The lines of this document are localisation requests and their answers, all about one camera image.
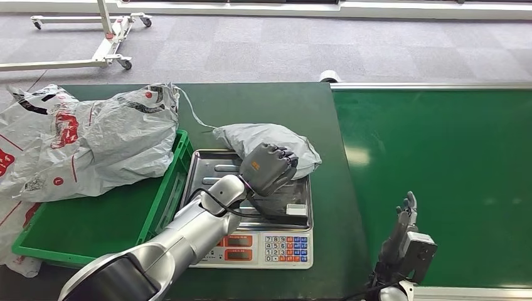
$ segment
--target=digital scale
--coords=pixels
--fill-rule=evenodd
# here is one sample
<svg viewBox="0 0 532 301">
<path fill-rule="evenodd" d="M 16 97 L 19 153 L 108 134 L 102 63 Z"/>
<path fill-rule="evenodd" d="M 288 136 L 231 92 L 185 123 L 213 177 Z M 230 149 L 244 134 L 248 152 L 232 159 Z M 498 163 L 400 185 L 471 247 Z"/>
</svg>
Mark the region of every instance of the digital scale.
<svg viewBox="0 0 532 301">
<path fill-rule="evenodd" d="M 210 188 L 223 176 L 238 174 L 242 160 L 231 150 L 197 150 L 186 180 L 180 209 L 197 188 Z M 196 268 L 283 268 L 312 266 L 311 185 L 306 176 L 291 181 L 268 197 L 256 196 L 254 203 L 265 218 L 242 218 L 238 229 L 224 237 Z M 259 214 L 246 200 L 240 210 Z"/>
</svg>

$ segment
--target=white plastic bag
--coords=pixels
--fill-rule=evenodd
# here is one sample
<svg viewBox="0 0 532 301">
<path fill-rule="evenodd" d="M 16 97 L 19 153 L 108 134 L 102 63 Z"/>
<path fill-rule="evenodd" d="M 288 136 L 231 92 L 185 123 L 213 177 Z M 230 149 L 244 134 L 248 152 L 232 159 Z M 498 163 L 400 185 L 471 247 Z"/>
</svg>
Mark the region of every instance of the white plastic bag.
<svg viewBox="0 0 532 301">
<path fill-rule="evenodd" d="M 262 142 L 286 147 L 299 157 L 294 180 L 300 179 L 321 164 L 319 154 L 304 136 L 299 136 L 278 124 L 231 124 L 213 130 L 213 135 L 221 139 L 230 149 L 244 158 Z"/>
<path fill-rule="evenodd" d="M 0 265 L 31 278 L 37 276 L 41 260 L 15 255 L 11 245 L 22 232 L 24 226 L 39 208 L 40 203 L 24 203 L 21 201 L 2 200 L 0 202 Z"/>
<path fill-rule="evenodd" d="M 0 195 L 45 202 L 98 196 L 164 174 L 178 127 L 178 89 L 153 84 L 79 102 L 56 85 L 0 113 Z"/>
</svg>

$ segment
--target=orange label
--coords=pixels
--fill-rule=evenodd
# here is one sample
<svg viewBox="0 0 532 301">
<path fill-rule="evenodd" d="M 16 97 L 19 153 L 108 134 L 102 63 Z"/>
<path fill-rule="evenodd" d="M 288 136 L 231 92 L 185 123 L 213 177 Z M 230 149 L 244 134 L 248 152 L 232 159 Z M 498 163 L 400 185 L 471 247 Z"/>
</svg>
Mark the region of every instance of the orange label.
<svg viewBox="0 0 532 301">
<path fill-rule="evenodd" d="M 260 169 L 260 165 L 255 161 L 251 162 L 251 166 L 253 166 L 256 171 Z"/>
</svg>

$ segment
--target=scale keypad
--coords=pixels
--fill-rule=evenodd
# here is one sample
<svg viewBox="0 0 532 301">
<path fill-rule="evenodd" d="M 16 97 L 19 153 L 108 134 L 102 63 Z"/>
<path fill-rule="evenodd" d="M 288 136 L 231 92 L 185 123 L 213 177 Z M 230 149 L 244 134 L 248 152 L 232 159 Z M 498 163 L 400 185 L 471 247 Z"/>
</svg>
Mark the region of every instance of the scale keypad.
<svg viewBox="0 0 532 301">
<path fill-rule="evenodd" d="M 309 260 L 309 238 L 306 236 L 264 236 L 266 262 L 301 262 Z"/>
</svg>

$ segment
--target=stainless steel scale tray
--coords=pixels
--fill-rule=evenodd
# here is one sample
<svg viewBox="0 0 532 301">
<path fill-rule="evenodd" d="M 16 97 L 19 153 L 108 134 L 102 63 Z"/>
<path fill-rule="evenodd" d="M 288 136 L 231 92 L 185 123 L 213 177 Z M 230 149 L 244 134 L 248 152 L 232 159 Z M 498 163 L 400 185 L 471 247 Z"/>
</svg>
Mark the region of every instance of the stainless steel scale tray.
<svg viewBox="0 0 532 301">
<path fill-rule="evenodd" d="M 238 174 L 241 163 L 242 160 L 238 154 L 232 150 L 196 150 L 192 155 L 179 209 L 187 205 L 188 198 L 195 189 L 199 187 L 208 189 L 223 176 Z M 264 218 L 242 218 L 242 222 L 240 222 L 238 227 L 239 230 L 304 231 L 312 229 L 312 201 L 309 176 L 289 182 L 269 197 L 256 196 L 255 200 L 261 207 L 282 214 L 285 213 L 287 204 L 305 204 L 307 205 L 307 223 L 306 225 L 280 224 Z M 242 202 L 240 209 L 243 213 L 258 214 L 257 210 L 247 200 Z"/>
</svg>

